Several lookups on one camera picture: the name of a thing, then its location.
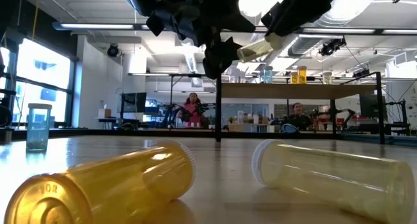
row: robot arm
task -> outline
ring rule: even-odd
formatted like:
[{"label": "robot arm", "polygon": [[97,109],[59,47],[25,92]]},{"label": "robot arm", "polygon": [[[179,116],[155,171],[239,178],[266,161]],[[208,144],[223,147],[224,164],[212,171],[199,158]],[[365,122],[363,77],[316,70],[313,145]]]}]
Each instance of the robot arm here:
[{"label": "robot arm", "polygon": [[[223,29],[252,33],[255,26],[240,14],[238,0],[127,0],[142,16],[148,16],[147,26],[158,36],[164,29],[178,34],[181,40],[190,38],[195,46],[206,45],[203,66],[207,77],[216,79],[238,60],[241,45],[233,38],[222,41]],[[318,19],[331,9],[333,0],[284,0],[276,3],[262,18],[268,27],[266,35],[286,36],[301,25]]]}]

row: ceiling light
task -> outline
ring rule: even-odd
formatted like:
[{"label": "ceiling light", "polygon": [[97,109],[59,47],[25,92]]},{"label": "ceiling light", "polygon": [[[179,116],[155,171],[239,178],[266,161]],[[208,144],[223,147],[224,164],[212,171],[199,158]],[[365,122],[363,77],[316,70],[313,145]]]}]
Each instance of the ceiling light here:
[{"label": "ceiling light", "polygon": [[130,76],[147,76],[147,77],[162,77],[162,76],[169,76],[170,74],[135,74],[135,73],[129,73]]},{"label": "ceiling light", "polygon": [[417,35],[417,29],[385,29],[382,33],[384,35]]},{"label": "ceiling light", "polygon": [[342,29],[342,28],[305,28],[302,33],[323,33],[323,34],[372,34],[374,29]]},{"label": "ceiling light", "polygon": [[[171,93],[171,91],[155,91],[155,93]],[[172,93],[196,93],[196,94],[214,94],[212,91],[172,91]]]},{"label": "ceiling light", "polygon": [[299,35],[300,38],[329,38],[342,39],[343,35]]},{"label": "ceiling light", "polygon": [[123,24],[93,24],[93,23],[61,23],[60,26],[64,29],[118,29],[118,30],[123,30],[123,29],[133,29],[134,26],[133,25],[123,25]]}]

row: person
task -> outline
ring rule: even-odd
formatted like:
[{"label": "person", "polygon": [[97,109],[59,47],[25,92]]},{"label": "person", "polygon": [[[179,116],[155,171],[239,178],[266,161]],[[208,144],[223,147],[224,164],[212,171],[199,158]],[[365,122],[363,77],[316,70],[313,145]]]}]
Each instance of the person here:
[{"label": "person", "polygon": [[[197,112],[198,105],[201,104],[201,100],[196,93],[191,93],[185,101],[184,108],[191,113],[191,117],[187,118],[184,122],[185,127],[200,127],[201,119],[204,118],[203,114]],[[182,111],[179,112],[179,118],[184,115]]]},{"label": "person", "polygon": [[289,124],[292,124],[299,130],[307,130],[312,125],[310,118],[303,114],[301,103],[293,104],[293,114],[289,116]]}]

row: white bottle cap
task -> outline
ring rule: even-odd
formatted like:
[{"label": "white bottle cap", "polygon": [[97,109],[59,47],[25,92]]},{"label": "white bottle cap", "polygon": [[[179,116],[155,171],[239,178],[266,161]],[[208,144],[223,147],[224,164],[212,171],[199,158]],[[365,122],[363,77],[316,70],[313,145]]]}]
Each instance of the white bottle cap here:
[{"label": "white bottle cap", "polygon": [[252,156],[252,173],[253,173],[253,176],[256,178],[256,181],[258,181],[259,183],[261,183],[264,186],[268,186],[268,184],[266,184],[266,182],[263,179],[262,174],[261,174],[263,153],[266,150],[266,148],[268,148],[268,146],[271,145],[272,143],[275,143],[277,145],[278,144],[285,144],[283,141],[276,140],[276,139],[264,140],[264,141],[259,143],[258,147],[256,147],[255,152],[253,153],[253,156]]}]

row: box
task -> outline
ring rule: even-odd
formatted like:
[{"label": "box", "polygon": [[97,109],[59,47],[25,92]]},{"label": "box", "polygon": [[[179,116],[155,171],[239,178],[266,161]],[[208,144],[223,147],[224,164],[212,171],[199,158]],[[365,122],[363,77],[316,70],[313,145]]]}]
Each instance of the box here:
[{"label": "box", "polygon": [[99,109],[98,110],[98,118],[110,118],[111,117],[111,109]]}]

